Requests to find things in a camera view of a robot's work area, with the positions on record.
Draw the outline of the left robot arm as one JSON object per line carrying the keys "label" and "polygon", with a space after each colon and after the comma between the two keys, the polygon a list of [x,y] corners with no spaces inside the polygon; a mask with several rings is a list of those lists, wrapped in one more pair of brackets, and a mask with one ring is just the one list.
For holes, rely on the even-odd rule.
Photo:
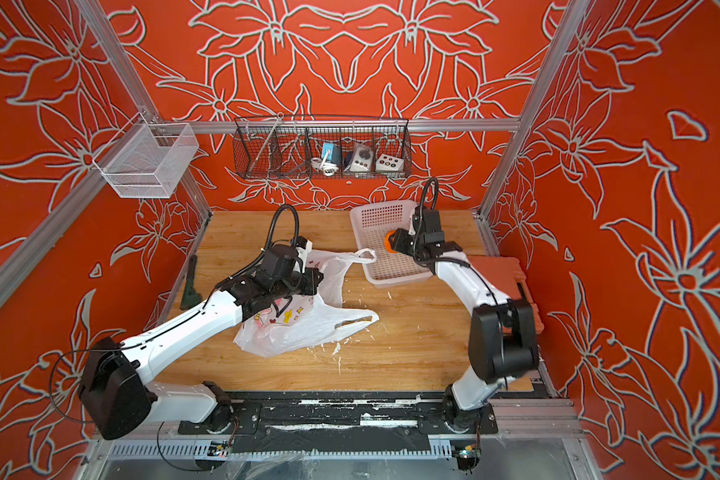
{"label": "left robot arm", "polygon": [[310,241],[267,247],[251,270],[223,280],[207,300],[122,342],[107,337],[90,350],[78,397],[106,440],[143,424],[189,422],[223,433],[235,420],[229,395],[216,383],[161,383],[157,376],[216,334],[235,327],[279,300],[313,296],[322,273],[307,263]]}

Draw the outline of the orange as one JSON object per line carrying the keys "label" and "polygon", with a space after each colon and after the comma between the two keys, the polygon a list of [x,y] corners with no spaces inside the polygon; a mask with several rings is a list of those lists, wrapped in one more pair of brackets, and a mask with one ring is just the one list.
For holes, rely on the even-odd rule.
{"label": "orange", "polygon": [[395,234],[396,234],[395,230],[388,231],[384,238],[384,248],[386,249],[387,252],[389,252],[391,254],[394,254],[396,252],[396,250],[394,248],[394,242],[393,242]]}

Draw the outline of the white printed plastic bag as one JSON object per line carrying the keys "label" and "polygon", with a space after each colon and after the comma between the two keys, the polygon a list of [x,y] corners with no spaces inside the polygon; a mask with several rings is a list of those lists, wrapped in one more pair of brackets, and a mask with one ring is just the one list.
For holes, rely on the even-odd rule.
{"label": "white printed plastic bag", "polygon": [[356,252],[311,251],[307,265],[323,274],[317,294],[278,300],[273,307],[243,322],[234,343],[247,353],[270,358],[336,343],[376,323],[379,315],[375,311],[346,308],[342,295],[349,268],[376,260],[376,252],[369,248]]}

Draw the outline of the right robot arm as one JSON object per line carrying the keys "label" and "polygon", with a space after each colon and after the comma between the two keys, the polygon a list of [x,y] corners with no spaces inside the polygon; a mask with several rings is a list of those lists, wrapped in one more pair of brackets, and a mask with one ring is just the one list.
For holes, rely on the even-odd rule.
{"label": "right robot arm", "polygon": [[445,238],[433,208],[417,207],[410,226],[395,230],[388,244],[444,282],[471,314],[469,367],[443,396],[445,423],[455,431],[467,430],[499,390],[538,367],[533,308],[481,274],[462,248]]}

